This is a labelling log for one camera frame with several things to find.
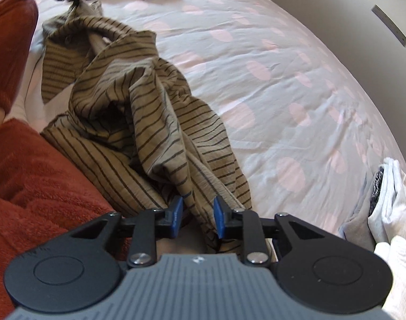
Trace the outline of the red fleece sleeve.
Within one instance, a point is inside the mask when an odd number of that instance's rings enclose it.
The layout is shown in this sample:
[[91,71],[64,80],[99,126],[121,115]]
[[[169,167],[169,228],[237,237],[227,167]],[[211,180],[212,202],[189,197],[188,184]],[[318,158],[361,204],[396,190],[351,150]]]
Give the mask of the red fleece sleeve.
[[101,193],[27,123],[8,118],[38,19],[35,0],[0,0],[0,319],[19,254],[112,211]]

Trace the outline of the brown striped shirt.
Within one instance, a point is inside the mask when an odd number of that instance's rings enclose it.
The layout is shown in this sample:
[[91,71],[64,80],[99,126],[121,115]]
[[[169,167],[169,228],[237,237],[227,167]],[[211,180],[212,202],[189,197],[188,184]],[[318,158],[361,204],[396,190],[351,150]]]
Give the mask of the brown striped shirt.
[[126,217],[183,198],[210,252],[236,253],[216,233],[213,204],[249,210],[251,192],[222,119],[162,59],[156,35],[71,8],[44,22],[42,99],[71,91],[42,136]]

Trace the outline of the pink dotted bed sheet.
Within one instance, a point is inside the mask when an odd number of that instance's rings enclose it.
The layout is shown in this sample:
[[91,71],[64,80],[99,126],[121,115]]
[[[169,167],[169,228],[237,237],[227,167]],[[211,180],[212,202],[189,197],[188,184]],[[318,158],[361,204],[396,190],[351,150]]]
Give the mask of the pink dotted bed sheet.
[[71,91],[52,103],[42,99],[42,26],[71,8],[89,12],[97,5],[105,17],[153,32],[159,56],[222,119],[250,188],[250,210],[261,217],[287,212],[343,238],[340,228],[365,184],[385,158],[400,162],[389,127],[362,87],[313,33],[269,0],[93,0],[81,7],[35,1],[26,112],[46,142],[42,130],[67,110]]

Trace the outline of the grey wall strip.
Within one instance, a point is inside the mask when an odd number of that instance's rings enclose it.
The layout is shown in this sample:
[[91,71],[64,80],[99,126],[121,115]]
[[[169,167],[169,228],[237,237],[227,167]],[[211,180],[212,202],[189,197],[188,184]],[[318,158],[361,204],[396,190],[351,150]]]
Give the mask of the grey wall strip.
[[406,36],[394,21],[377,5],[375,4],[371,11],[378,19],[389,29],[403,47],[406,47]]

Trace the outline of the folded white clothes stack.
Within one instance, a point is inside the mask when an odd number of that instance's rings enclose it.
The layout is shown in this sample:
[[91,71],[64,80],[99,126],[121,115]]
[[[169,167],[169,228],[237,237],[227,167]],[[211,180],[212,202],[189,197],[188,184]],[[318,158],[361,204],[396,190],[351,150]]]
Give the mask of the folded white clothes stack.
[[388,264],[393,276],[382,310],[393,319],[406,319],[406,240],[396,235],[391,243],[377,243],[374,254]]

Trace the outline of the folded grey and white clothes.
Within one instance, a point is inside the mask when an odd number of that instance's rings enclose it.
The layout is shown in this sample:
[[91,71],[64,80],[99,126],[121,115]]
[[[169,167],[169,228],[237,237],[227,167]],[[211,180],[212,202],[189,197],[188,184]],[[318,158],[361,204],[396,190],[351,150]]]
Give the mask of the folded grey and white clothes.
[[340,235],[369,251],[396,236],[406,240],[406,173],[398,160],[384,159]]

